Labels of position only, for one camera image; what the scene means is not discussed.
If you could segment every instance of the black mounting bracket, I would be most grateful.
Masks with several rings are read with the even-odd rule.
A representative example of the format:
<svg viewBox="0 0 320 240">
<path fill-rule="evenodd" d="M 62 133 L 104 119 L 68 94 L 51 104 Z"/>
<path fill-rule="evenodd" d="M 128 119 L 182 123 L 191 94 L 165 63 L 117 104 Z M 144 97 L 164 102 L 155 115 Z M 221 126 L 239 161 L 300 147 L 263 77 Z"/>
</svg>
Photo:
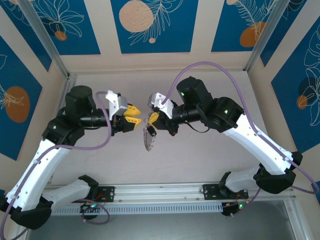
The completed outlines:
<svg viewBox="0 0 320 240">
<path fill-rule="evenodd" d="M 113 203 L 115 198 L 115 190 L 114 186 L 98 186 L 95 190 L 95 198 L 91 199 L 91 197 L 86 197 L 84 199 L 94 200 L 97 203 Z M 74 201 L 74 203 L 83 203 L 83 201 Z"/>
<path fill-rule="evenodd" d="M 236 200 L 237 197 L 241 199 L 248 199 L 249 195 L 247 190 L 241 190 L 239 192 L 233 192 L 228 196 L 221 194 L 220 187 L 217 184 L 204 184 L 201 188 L 204 200 Z"/>
</svg>

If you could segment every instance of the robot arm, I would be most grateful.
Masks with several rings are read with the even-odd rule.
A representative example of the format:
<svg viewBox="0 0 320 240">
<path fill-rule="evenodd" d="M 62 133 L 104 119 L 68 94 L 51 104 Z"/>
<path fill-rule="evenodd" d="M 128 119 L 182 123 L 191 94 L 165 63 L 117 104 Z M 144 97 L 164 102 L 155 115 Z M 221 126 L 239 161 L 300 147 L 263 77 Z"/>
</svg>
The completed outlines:
<svg viewBox="0 0 320 240">
<path fill-rule="evenodd" d="M 189 77 L 176 88 L 184 103 L 180 106 L 170 100 L 162 104 L 166 96 L 161 93 L 150 96 L 148 105 L 153 113 L 148 120 L 149 132 L 154 129 L 167 130 L 174 136 L 180 124 L 201 121 L 206 127 L 237 141 L 260 161 L 251 169 L 225 173 L 219 186 L 226 198 L 257 185 L 272 194 L 278 194 L 293 185 L 296 175 L 287 159 L 300 165 L 300 153 L 283 149 L 257 127 L 258 134 L 255 133 L 242 107 L 228 97 L 212 98 L 201 80 Z M 283 159 L 258 135 L 263 135 L 274 144 L 287 159 Z"/>
<path fill-rule="evenodd" d="M 108 91 L 105 96 L 109 100 L 109 118 L 113 136 L 117 132 L 133 131 L 141 122 L 133 118 L 140 112 L 127 103 L 120 94 Z M 34 158 L 23 176 L 6 196 L 0 197 L 0 210 L 5 212 L 9 203 L 16 198 L 10 211 L 11 219 L 17 224 L 35 230 L 41 227 L 50 217 L 51 212 L 78 199 L 93 200 L 97 197 L 99 183 L 89 176 L 81 176 L 72 184 L 45 192 L 43 190 L 59 163 L 66 157 L 70 149 L 56 148 L 48 152 L 36 165 L 23 185 L 18 197 L 17 188 L 22 183 L 29 169 L 37 163 L 39 156 L 48 148 L 56 145 L 74 146 L 86 129 L 106 127 L 106 118 L 101 109 L 96 109 L 92 98 L 92 90 L 87 86 L 75 86 L 67 93 L 66 106 L 51 120 L 42 134 Z"/>
</svg>

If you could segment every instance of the beige wall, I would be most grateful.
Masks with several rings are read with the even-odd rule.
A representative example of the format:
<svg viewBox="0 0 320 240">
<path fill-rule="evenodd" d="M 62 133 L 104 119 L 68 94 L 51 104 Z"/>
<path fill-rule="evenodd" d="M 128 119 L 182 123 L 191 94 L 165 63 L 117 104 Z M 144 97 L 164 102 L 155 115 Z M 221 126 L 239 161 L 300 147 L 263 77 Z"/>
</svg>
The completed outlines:
<svg viewBox="0 0 320 240">
<path fill-rule="evenodd" d="M 33 76 L 42 85 L 42 92 L 17 161 L 0 154 L 0 189 L 9 191 L 19 180 L 35 155 L 41 134 L 56 111 L 61 98 L 65 79 L 54 64 L 49 72 L 45 70 L 19 31 L 0 7 L 0 36 L 7 42 Z M 7 223 L 6 232 L 13 225 Z"/>
<path fill-rule="evenodd" d="M 271 81 L 318 19 L 319 15 L 320 1 L 308 0 L 267 66 L 264 68 L 262 62 L 259 60 L 249 73 L 252 88 L 269 136 L 289 151 L 295 151 L 296 147 L 271 86 Z M 303 153 L 303 161 L 301 164 L 316 181 L 320 181 L 319 153 L 320 144 Z M 297 178 L 295 185 L 311 190 L 310 182 L 302 174 L 298 173 L 298 171 L 296 172 Z M 320 236 L 320 206 L 316 197 L 299 191 L 297 191 L 296 194 L 313 235 Z"/>
</svg>

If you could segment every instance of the orange circle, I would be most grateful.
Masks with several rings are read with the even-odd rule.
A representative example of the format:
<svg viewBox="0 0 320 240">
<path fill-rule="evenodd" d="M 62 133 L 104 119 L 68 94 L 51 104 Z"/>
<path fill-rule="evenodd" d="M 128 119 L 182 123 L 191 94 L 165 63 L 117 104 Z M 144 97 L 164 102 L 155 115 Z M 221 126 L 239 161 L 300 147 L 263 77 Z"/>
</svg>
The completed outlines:
<svg viewBox="0 0 320 240">
<path fill-rule="evenodd" d="M 241 46 L 245 48 L 254 47 L 265 25 L 266 23 L 261 21 L 257 22 L 255 25 L 249 26 L 246 30 L 244 30 L 240 37 Z"/>
<path fill-rule="evenodd" d="M 298 97 L 298 99 L 296 100 L 296 104 L 298 105 L 298 108 L 305 109 L 308 105 L 308 99 L 306 96 L 301 95 Z"/>
<path fill-rule="evenodd" d="M 226 4 L 233 5 L 237 2 L 237 0 L 226 0 Z"/>
<path fill-rule="evenodd" d="M 10 87 L 5 95 L 5 111 L 8 117 L 16 122 L 23 123 L 27 120 L 30 110 L 30 100 L 28 93 L 20 86 Z"/>
<path fill-rule="evenodd" d="M 154 15 L 144 2 L 131 0 L 120 9 L 119 20 L 128 32 L 139 33 L 150 28 L 154 23 Z"/>
<path fill-rule="evenodd" d="M 60 41 L 67 40 L 67 35 L 63 31 L 56 31 L 54 36 Z"/>
</svg>

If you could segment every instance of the white table surface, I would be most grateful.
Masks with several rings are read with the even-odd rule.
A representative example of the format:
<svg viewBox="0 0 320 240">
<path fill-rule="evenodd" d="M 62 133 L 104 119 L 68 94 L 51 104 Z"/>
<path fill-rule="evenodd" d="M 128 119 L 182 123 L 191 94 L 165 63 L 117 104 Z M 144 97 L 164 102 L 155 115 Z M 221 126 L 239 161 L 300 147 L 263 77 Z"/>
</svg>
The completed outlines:
<svg viewBox="0 0 320 240">
<path fill-rule="evenodd" d="M 140 71 L 126 73 L 79 75 L 76 85 L 86 85 L 97 91 L 120 92 L 147 117 L 152 92 L 167 94 L 177 71 Z M 245 71 L 232 71 L 255 124 L 265 131 L 265 125 Z M 193 76 L 203 80 L 213 98 L 240 99 L 229 78 L 220 71 L 194 70 L 181 79 Z M 178 105 L 182 100 L 175 90 L 170 97 Z M 205 130 L 201 123 L 195 128 Z M 151 184 L 219 181 L 225 172 L 240 171 L 259 162 L 237 142 L 215 130 L 198 133 L 182 125 L 178 134 L 170 136 L 158 131 L 153 149 L 146 151 L 142 123 L 128 133 L 117 133 L 107 146 L 94 151 L 72 150 L 54 172 L 52 184 L 65 185 L 81 175 L 88 175 L 100 184 Z M 86 131 L 77 146 L 96 146 L 107 137 L 107 129 Z"/>
</svg>

